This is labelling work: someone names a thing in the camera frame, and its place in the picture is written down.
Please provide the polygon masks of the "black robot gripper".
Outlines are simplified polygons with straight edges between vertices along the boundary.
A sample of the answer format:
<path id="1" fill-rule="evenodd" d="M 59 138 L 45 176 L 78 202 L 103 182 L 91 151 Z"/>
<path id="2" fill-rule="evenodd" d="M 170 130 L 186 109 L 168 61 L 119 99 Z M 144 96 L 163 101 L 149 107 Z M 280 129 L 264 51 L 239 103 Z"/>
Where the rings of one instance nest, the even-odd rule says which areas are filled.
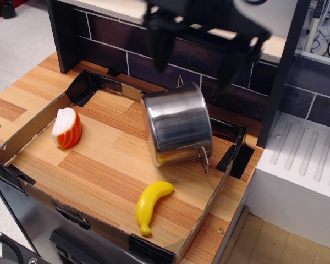
<path id="1" fill-rule="evenodd" d="M 224 93 L 243 68 L 259 60 L 264 42 L 271 38 L 233 1 L 147 1 L 143 25 L 150 31 L 152 58 L 160 73 L 171 59 L 176 37 L 205 46 L 229 45 L 213 95 Z M 251 46 L 253 39 L 257 42 Z"/>

